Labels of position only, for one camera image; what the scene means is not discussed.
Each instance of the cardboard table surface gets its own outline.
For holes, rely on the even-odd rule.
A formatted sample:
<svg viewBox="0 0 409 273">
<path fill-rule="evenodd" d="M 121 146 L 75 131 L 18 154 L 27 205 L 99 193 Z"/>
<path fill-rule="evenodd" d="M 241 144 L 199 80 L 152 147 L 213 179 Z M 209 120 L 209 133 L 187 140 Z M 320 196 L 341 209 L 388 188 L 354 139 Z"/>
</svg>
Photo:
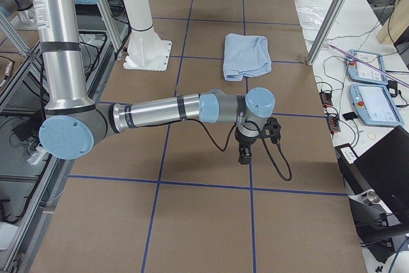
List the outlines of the cardboard table surface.
<svg viewBox="0 0 409 273">
<path fill-rule="evenodd" d="M 126 131 L 75 162 L 31 272 L 365 272 L 293 0 L 150 6 L 155 31 L 173 41 L 167 71 L 117 61 L 102 102 L 266 87 L 293 181 L 280 180 L 261 143 L 241 166 L 234 138 L 221 153 L 194 122 Z M 226 82 L 228 33 L 267 37 L 272 73 Z M 231 125 L 207 127 L 222 144 Z"/>
</svg>

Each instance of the plastic bag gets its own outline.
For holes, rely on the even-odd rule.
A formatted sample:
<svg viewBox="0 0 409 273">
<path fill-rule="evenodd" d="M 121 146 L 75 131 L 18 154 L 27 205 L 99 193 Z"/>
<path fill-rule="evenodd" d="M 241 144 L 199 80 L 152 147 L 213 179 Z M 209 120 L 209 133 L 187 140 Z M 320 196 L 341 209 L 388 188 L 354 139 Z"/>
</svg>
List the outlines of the plastic bag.
<svg viewBox="0 0 409 273">
<path fill-rule="evenodd" d="M 325 10 L 320 6 L 302 6 L 296 4 L 301 27 L 309 30 L 319 30 L 325 17 Z"/>
</svg>

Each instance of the white table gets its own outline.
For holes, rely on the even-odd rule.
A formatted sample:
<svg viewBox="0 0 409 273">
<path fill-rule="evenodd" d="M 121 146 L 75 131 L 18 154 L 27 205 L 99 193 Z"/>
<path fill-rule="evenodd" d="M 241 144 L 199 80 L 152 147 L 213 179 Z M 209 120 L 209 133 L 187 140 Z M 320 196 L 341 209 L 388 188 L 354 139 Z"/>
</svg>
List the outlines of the white table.
<svg viewBox="0 0 409 273">
<path fill-rule="evenodd" d="M 332 0 L 294 0 L 296 5 L 300 6 L 319 6 L 323 8 L 323 11 L 326 13 Z M 335 38 L 337 36 L 360 36 L 363 33 L 366 33 L 374 28 L 378 19 L 376 18 L 375 14 L 373 13 L 371 7 L 367 3 L 366 0 L 346 0 L 343 8 L 341 9 L 338 18 L 331 29 L 331 32 L 328 36 L 329 39 Z M 380 54 L 390 54 L 396 52 L 396 49 L 392 45 L 382 45 L 378 43 L 376 39 L 376 35 L 378 34 L 379 30 L 381 29 L 381 25 L 379 25 L 374 31 L 372 31 L 369 36 L 363 35 L 361 37 L 347 37 L 347 38 L 336 38 L 335 40 L 331 41 L 332 45 L 341 48 L 344 51 L 348 51 L 350 49 L 358 49 L 364 40 L 367 38 L 366 42 L 360 48 L 364 51 L 372 51 L 372 52 L 379 52 Z M 317 31 L 304 29 L 303 34 L 305 38 L 305 43 L 307 48 L 309 49 L 312 45 L 311 40 L 314 40 Z M 325 82 L 330 83 L 334 89 L 340 88 L 342 85 L 325 76 L 324 74 L 324 67 L 323 62 L 331 56 L 340 56 L 344 57 L 342 54 L 338 53 L 334 49 L 329 47 L 324 47 L 317 60 L 313 65 L 314 74 L 317 76 L 317 81 L 321 81 L 321 79 Z M 393 71 L 400 71 L 400 72 L 407 72 L 407 68 L 403 63 L 399 54 L 393 54 L 390 56 L 384 57 L 385 67 L 387 70 Z M 327 75 L 339 79 L 340 81 L 344 80 L 346 74 L 346 66 L 345 60 L 341 58 L 331 58 L 326 62 L 326 73 Z M 409 75 L 405 74 L 395 74 L 396 77 L 405 82 L 409 82 Z M 349 85 L 351 82 L 348 80 L 348 76 L 345 79 L 344 90 L 343 91 L 335 91 L 332 95 L 332 101 L 339 111 L 339 114 L 347 113 L 350 111 L 354 111 L 352 102 L 350 100 L 349 95 Z M 329 87 L 323 85 L 323 89 L 328 90 Z M 402 91 L 403 97 L 409 99 L 409 89 L 404 88 L 402 86 L 398 87 L 399 90 Z M 396 104 L 404 104 L 404 102 L 398 96 L 394 98 Z M 399 110 L 404 122 L 404 128 L 409 131 L 409 107 L 406 109 Z M 355 120 L 357 124 L 357 130 L 359 131 L 359 142 L 354 147 L 354 150 L 358 155 L 364 153 L 368 148 L 374 145 L 379 139 L 385 136 L 388 132 L 392 129 L 387 127 L 369 127 L 362 123 L 360 119 Z M 349 124 L 355 129 L 353 123 L 350 121 Z M 341 132 L 334 135 L 333 144 L 334 146 L 344 144 L 344 143 L 351 143 L 354 135 L 351 129 L 349 129 L 345 124 L 340 123 Z M 373 255 L 367 249 L 362 249 L 362 253 L 364 254 L 364 258 L 366 260 L 366 266 L 368 272 L 374 272 L 377 266 L 383 265 L 382 272 L 388 272 L 390 263 L 392 262 L 393 256 L 391 256 L 386 265 L 382 263 L 378 263 Z M 409 267 L 409 252 L 403 252 L 399 255 L 397 262 L 394 266 L 393 273 L 404 273 L 408 272 Z"/>
</svg>

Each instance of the folded towel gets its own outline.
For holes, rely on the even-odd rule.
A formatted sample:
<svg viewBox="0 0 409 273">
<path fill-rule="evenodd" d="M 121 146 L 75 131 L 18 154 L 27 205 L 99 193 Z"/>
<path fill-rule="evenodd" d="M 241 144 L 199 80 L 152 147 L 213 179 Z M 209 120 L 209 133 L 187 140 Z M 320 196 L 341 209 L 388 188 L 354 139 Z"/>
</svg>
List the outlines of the folded towel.
<svg viewBox="0 0 409 273">
<path fill-rule="evenodd" d="M 230 33 L 224 42 L 223 74 L 227 81 L 241 81 L 243 76 L 257 77 L 271 72 L 267 38 Z"/>
</svg>

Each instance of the tablet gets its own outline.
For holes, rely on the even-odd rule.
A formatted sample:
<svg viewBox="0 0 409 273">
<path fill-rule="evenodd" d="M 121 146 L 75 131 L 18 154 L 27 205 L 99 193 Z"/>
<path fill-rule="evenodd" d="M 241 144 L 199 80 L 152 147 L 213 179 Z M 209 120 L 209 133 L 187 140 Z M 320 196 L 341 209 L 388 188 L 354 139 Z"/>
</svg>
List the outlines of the tablet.
<svg viewBox="0 0 409 273">
<path fill-rule="evenodd" d="M 386 86 L 353 84 L 352 104 L 360 119 L 369 126 L 395 127 L 404 122 Z"/>
<path fill-rule="evenodd" d="M 382 72 L 385 71 L 385 65 L 383 64 L 382 55 L 376 52 L 368 51 L 356 51 L 351 49 L 350 54 L 354 55 L 359 60 L 369 63 Z M 348 75 L 353 81 L 371 83 L 371 84 L 383 84 L 387 85 L 387 78 L 380 72 L 369 68 L 365 64 L 356 62 L 351 59 L 346 60 L 346 66 L 348 68 Z"/>
</svg>

